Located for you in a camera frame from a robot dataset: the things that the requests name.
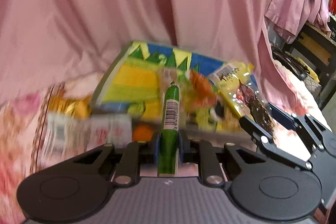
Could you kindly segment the dark seaweed snack packet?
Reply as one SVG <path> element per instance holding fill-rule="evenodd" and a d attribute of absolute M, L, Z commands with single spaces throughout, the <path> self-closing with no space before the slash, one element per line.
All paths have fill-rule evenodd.
<path fill-rule="evenodd" d="M 258 98 L 256 92 L 248 85 L 239 81 L 238 97 L 243 99 L 249 108 L 252 120 L 273 136 L 274 122 L 265 104 Z"/>

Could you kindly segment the green yellow snack stick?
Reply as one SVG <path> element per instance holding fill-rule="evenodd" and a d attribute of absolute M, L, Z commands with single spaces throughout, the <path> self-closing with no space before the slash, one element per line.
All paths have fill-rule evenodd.
<path fill-rule="evenodd" d="M 165 92 L 159 140 L 158 175 L 174 176 L 179 133 L 179 87 L 171 82 Z"/>

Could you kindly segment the small orange fruit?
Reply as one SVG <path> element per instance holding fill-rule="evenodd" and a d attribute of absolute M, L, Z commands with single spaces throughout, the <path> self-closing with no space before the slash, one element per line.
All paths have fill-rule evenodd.
<path fill-rule="evenodd" d="M 146 123 L 140 123 L 134 126 L 132 133 L 133 141 L 151 141 L 154 134 L 154 129 L 151 125 Z"/>

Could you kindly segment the orange snack packet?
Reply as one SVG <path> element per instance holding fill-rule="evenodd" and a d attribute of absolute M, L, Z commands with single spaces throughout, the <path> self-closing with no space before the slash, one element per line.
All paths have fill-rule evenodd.
<path fill-rule="evenodd" d="M 183 108 L 194 112 L 200 108 L 211 108 L 217 104 L 217 95 L 209 80 L 202 74 L 189 71 L 189 82 L 182 95 Z"/>

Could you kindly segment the white jelly snack packet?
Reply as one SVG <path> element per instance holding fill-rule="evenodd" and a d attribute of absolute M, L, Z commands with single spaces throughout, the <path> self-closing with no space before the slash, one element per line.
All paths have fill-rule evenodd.
<path fill-rule="evenodd" d="M 93 115 L 77 119 L 50 113 L 47 116 L 41 160 L 62 161 L 103 144 L 124 148 L 131 141 L 131 118 L 126 114 Z"/>

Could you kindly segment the yellow snack bag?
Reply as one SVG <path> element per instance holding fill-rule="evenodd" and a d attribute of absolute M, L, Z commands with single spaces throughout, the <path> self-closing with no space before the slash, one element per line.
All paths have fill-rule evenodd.
<path fill-rule="evenodd" d="M 259 89 L 252 73 L 254 68 L 251 63 L 230 61 L 229 63 L 224 63 L 207 76 L 217 87 L 219 93 L 238 119 L 246 115 L 252 118 L 250 109 L 245 104 L 240 91 L 240 84 L 248 86 L 256 94 L 259 94 Z"/>

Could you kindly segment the gold candy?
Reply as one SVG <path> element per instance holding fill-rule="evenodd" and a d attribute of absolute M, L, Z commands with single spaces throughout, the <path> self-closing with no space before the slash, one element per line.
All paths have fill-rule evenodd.
<path fill-rule="evenodd" d="M 86 119 L 91 115 L 92 109 L 89 105 L 92 96 L 83 98 L 68 98 L 64 96 L 65 91 L 61 90 L 50 98 L 48 111 L 58 113 L 77 119 Z"/>

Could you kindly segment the brown nut snack packet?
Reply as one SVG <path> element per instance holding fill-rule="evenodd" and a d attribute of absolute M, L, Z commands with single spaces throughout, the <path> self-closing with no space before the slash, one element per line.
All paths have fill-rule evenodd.
<path fill-rule="evenodd" d="M 171 84 L 179 87 L 182 92 L 187 89 L 189 85 L 189 73 L 175 68 L 161 67 L 158 71 L 159 77 L 159 94 L 163 99 L 167 89 Z"/>

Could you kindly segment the puffed rice cracker packet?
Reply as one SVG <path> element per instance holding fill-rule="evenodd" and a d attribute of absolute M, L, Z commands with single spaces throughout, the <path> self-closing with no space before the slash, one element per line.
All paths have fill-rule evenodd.
<path fill-rule="evenodd" d="M 210 108 L 208 123 L 214 126 L 215 132 L 242 132 L 239 120 L 227 106 L 216 105 Z"/>

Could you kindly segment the black handbag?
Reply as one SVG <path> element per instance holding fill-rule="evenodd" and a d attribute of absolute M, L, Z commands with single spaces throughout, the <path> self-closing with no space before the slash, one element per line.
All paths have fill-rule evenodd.
<path fill-rule="evenodd" d="M 306 65 L 301 64 L 289 52 L 282 51 L 278 46 L 271 46 L 272 56 L 279 61 L 286 69 L 290 70 L 299 80 L 303 81 L 309 75 L 309 70 Z"/>

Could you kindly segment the dark wooden shelf unit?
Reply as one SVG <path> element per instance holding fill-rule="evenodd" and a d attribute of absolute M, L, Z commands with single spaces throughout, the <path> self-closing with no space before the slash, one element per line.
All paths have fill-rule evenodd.
<path fill-rule="evenodd" d="M 284 44 L 284 51 L 298 51 L 315 67 L 321 92 L 318 106 L 322 110 L 335 93 L 335 41 L 310 23 L 305 23 L 291 44 Z"/>

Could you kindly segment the red hanging tassel decoration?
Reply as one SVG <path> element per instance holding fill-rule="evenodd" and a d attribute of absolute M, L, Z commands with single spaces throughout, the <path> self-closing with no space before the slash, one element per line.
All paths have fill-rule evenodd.
<path fill-rule="evenodd" d="M 336 0 L 329 0 L 328 7 L 329 7 L 329 12 L 332 15 L 335 15 L 336 14 Z"/>

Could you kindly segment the small purple window curtain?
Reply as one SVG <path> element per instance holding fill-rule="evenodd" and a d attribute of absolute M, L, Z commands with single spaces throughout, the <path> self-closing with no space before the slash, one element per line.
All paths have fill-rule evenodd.
<path fill-rule="evenodd" d="M 285 42 L 292 43 L 306 22 L 327 36 L 331 35 L 326 0 L 272 0 L 265 17 L 274 24 L 274 31 Z"/>

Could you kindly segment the large pink satin curtain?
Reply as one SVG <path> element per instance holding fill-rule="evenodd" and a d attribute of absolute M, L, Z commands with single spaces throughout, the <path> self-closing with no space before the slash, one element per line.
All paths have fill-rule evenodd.
<path fill-rule="evenodd" d="M 267 101 L 300 105 L 270 56 L 266 0 L 1 0 L 1 101 L 104 71 L 145 40 L 255 66 Z"/>

